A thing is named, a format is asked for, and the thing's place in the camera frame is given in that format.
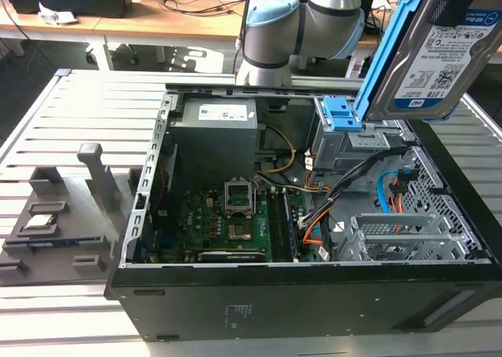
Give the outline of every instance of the blue cable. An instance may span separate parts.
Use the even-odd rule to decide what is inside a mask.
[[[389,213],[389,207],[387,205],[387,200],[384,195],[384,178],[387,174],[395,174],[398,175],[398,172],[395,170],[387,170],[384,171],[379,177],[376,183],[376,192],[378,193],[378,201],[380,202],[380,206],[384,213]]]

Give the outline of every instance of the metal table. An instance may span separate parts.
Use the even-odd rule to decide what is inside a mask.
[[[102,143],[103,162],[114,173],[141,167],[167,82],[224,85],[232,77],[59,70],[0,149],[0,238],[10,234],[31,193],[27,179],[36,165],[89,175],[75,155],[81,142]],[[357,90],[361,82],[294,77],[293,85]],[[502,222],[502,131],[468,95],[433,129]],[[430,334],[145,344],[103,292],[104,283],[0,288],[0,355],[502,355],[502,300]]]

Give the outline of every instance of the motherboard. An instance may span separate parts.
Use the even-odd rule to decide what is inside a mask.
[[[287,199],[289,222],[296,227],[305,212],[301,193],[254,188],[248,195],[242,186],[229,189],[185,191],[176,226],[155,231],[151,260],[168,264],[291,261],[289,237],[296,239],[296,230],[277,213],[285,213]],[[248,202],[249,213],[228,209],[228,205],[245,208]]]

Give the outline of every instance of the blue drive bracket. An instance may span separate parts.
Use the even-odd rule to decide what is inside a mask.
[[[357,121],[345,98],[324,97],[322,113],[329,120],[333,131],[360,131],[362,124]]]

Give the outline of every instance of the light blue robot joint cap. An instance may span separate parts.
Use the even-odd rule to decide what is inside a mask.
[[[249,27],[273,24],[286,18],[300,5],[300,0],[250,0],[246,17]]]

